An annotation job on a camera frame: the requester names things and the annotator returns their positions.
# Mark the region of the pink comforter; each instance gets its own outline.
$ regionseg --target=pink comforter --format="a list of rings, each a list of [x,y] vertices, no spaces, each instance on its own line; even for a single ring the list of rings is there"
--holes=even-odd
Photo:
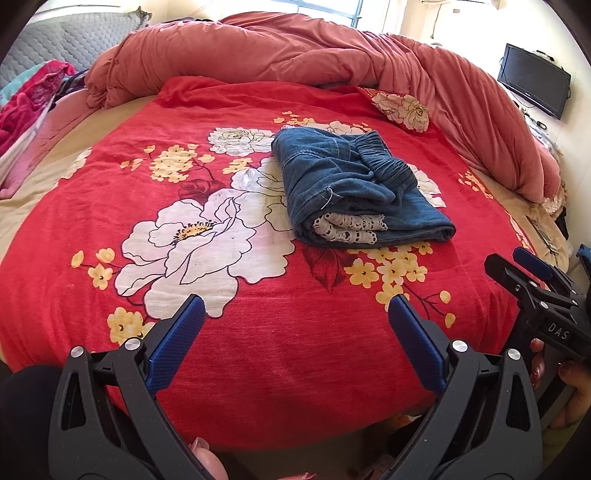
[[[229,83],[345,83],[410,94],[429,107],[431,120],[469,166],[533,202],[554,197],[560,186],[558,165],[490,75],[407,37],[263,12],[154,25],[99,57],[86,76],[89,106],[111,108],[153,95],[182,75]]]

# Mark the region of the electrical cord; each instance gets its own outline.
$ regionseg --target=electrical cord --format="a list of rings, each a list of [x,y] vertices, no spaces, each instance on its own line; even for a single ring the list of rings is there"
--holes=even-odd
[[[437,28],[437,21],[439,20],[439,14],[441,13],[442,6],[443,4],[440,4],[439,8],[437,9],[437,16],[435,17],[435,22],[433,23],[433,32],[431,33],[432,40],[435,40],[435,29]]]

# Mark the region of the denim pants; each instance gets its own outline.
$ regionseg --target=denim pants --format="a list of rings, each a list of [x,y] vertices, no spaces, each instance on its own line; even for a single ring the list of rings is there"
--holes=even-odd
[[[272,152],[281,164],[296,238],[319,247],[377,248],[447,241],[454,224],[417,188],[413,171],[375,131],[335,135],[282,129]]]

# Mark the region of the black tv screen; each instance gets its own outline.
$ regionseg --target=black tv screen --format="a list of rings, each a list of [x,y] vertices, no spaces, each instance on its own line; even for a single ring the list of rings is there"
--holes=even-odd
[[[552,62],[507,44],[498,80],[547,114],[562,117],[570,75]]]

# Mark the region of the blue gripper pad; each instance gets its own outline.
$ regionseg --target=blue gripper pad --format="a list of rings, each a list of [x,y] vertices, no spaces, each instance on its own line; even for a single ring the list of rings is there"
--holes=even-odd
[[[442,395],[447,387],[445,360],[403,295],[390,300],[388,320],[423,388]]]
[[[152,395],[168,388],[205,321],[205,304],[193,296],[148,359],[146,386]]]
[[[513,260],[543,282],[549,283],[554,278],[552,267],[523,247],[513,250]]]

